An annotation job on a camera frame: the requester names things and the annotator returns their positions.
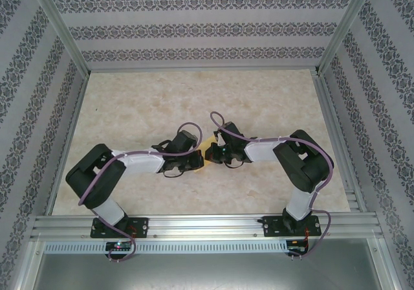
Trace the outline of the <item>aluminium frame crossbar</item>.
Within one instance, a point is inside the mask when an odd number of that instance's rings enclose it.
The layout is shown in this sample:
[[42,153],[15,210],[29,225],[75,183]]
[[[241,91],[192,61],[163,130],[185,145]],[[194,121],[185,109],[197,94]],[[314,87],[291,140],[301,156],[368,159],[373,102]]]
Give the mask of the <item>aluminium frame crossbar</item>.
[[249,66],[249,67],[141,67],[125,69],[93,69],[91,73],[163,73],[163,72],[205,72],[205,71],[299,71],[317,73],[316,66]]

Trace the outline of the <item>yellow paper sheet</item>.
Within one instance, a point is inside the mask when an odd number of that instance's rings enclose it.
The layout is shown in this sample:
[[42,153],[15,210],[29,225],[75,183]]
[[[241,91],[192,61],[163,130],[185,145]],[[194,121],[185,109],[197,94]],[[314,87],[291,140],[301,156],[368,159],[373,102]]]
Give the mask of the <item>yellow paper sheet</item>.
[[204,139],[202,142],[201,142],[201,144],[200,144],[200,146],[199,146],[199,149],[200,149],[200,151],[201,151],[201,154],[202,154],[202,156],[203,156],[203,159],[204,159],[204,166],[203,167],[201,167],[201,168],[198,168],[198,169],[196,169],[194,172],[196,173],[196,172],[199,172],[199,171],[201,171],[201,170],[205,170],[209,165],[211,165],[212,164],[212,162],[210,162],[206,157],[205,157],[205,153],[206,153],[206,150],[211,146],[211,144],[212,143],[216,143],[217,142],[217,140],[216,140],[216,138],[215,138],[215,136],[214,135],[212,135],[211,137],[208,137],[207,139]]

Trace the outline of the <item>aluminium mounting rail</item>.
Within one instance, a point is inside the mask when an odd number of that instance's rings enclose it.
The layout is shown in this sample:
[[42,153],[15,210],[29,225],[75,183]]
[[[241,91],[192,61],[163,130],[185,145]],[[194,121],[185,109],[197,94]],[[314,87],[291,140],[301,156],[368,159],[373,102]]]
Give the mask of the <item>aluminium mounting rail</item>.
[[[384,231],[374,212],[332,212],[331,222],[317,214],[327,239],[382,238]],[[93,216],[39,216],[33,224],[31,241],[90,240]],[[260,214],[159,215],[148,216],[148,240],[247,240],[263,239]]]

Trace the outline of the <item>aluminium table edge rail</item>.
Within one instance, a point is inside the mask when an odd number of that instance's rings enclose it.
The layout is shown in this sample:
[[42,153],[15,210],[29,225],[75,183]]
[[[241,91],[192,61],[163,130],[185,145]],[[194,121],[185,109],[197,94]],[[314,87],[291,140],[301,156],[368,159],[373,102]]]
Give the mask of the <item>aluminium table edge rail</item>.
[[43,216],[50,216],[52,214],[55,202],[56,202],[56,198],[58,195],[58,190],[60,187],[60,183],[62,180],[62,176],[63,176],[63,172],[65,169],[65,164],[67,162],[67,158],[69,156],[69,150],[70,150],[70,146],[72,143],[72,138],[74,136],[74,132],[76,129],[76,124],[80,115],[80,111],[82,108],[82,102],[85,96],[85,92],[87,89],[87,84],[89,82],[89,78],[90,78],[90,74],[88,74],[83,80],[82,80],[82,84],[79,88],[77,97],[76,97],[76,101],[71,113],[71,119],[69,120],[69,126],[67,129],[67,132],[65,134],[65,140],[64,140],[64,145],[62,147],[61,150],[61,154],[59,157],[59,161],[58,161],[58,167],[56,168],[56,171],[54,173],[54,177],[52,180],[52,185],[50,188],[50,191],[48,193],[48,197],[46,200],[46,204],[44,206],[44,210],[42,212]]
[[358,179],[351,163],[351,158],[347,151],[340,123],[336,116],[336,111],[325,80],[315,70],[311,70],[310,73],[325,120],[327,132],[331,140],[332,149],[336,159],[336,167],[339,170],[345,193],[347,195],[351,194],[351,197],[348,199],[350,209],[352,212],[367,212],[361,189],[358,184]]

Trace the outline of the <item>aluminium frame post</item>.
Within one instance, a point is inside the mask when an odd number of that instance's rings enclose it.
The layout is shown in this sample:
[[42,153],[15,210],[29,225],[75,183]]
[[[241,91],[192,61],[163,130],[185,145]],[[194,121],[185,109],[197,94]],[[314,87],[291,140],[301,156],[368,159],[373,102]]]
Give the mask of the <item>aluminium frame post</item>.
[[334,31],[334,34],[326,47],[319,64],[316,66],[316,73],[318,76],[321,76],[326,72],[331,60],[334,58],[336,51],[341,45],[348,30],[351,28],[351,25],[357,17],[364,2],[365,0],[350,0],[349,6]]
[[65,48],[68,50],[71,59],[81,72],[83,77],[89,77],[91,70],[78,48],[68,26],[64,22],[58,7],[53,0],[38,0],[43,11],[46,13],[50,23],[52,24],[56,34],[60,37]]

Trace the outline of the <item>small circuit board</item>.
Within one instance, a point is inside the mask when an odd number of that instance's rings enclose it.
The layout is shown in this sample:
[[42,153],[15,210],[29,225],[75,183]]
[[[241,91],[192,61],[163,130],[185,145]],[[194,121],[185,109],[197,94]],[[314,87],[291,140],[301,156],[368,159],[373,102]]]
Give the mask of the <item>small circuit board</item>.
[[294,256],[304,255],[308,253],[309,250],[309,241],[308,239],[304,240],[288,240],[287,241],[287,249],[289,254],[293,254]]
[[131,242],[129,241],[110,241],[105,245],[105,250],[107,252],[130,252],[131,249]]

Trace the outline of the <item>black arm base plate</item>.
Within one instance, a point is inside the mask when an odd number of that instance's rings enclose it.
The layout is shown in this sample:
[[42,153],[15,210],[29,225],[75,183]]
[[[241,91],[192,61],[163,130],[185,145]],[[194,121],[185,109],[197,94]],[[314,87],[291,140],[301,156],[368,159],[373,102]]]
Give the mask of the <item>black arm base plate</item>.
[[124,234],[132,238],[146,238],[149,219],[146,217],[123,217],[113,225],[113,229],[104,224],[99,218],[92,222],[91,238],[125,238]]
[[321,236],[319,219],[313,215],[300,221],[290,216],[264,216],[261,222],[265,237]]

